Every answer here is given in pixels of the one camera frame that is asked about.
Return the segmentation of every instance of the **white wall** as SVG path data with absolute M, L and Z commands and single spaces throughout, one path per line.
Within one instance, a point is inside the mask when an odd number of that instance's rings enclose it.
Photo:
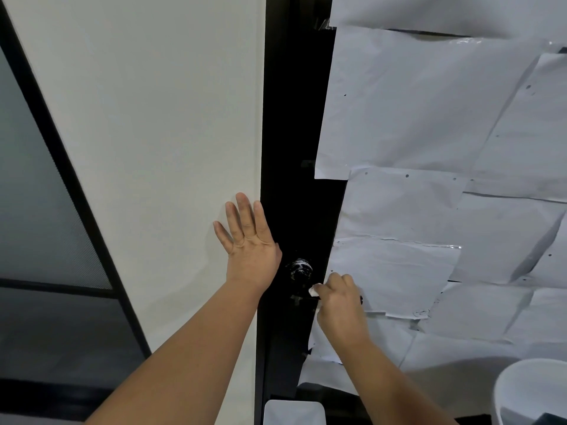
M 259 196 L 265 0 L 4 3 L 155 350 L 224 280 L 224 201 Z M 252 423 L 254 362 L 255 328 L 218 423 Z

